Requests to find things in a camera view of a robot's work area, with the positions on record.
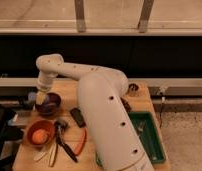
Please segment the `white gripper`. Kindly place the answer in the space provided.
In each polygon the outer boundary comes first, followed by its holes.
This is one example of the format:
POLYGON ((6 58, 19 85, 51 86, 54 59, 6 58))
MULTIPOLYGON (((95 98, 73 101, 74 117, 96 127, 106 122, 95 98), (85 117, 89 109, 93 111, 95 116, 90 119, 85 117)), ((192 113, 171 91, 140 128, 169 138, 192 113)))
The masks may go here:
POLYGON ((49 92, 51 90, 55 78, 56 78, 55 74, 44 73, 42 71, 39 72, 37 78, 37 88, 39 91, 36 94, 37 105, 41 105, 45 101, 47 97, 46 92, 49 92))

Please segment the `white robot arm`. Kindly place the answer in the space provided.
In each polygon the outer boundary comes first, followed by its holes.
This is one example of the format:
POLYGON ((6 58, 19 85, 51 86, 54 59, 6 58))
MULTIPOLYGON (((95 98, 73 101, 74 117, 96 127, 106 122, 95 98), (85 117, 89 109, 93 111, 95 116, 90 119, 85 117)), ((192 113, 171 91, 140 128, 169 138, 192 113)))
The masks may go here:
POLYGON ((77 81, 77 102, 105 171, 154 171, 122 104, 128 78, 117 69, 67 63, 59 54, 36 59, 37 88, 50 91, 61 75, 77 81))

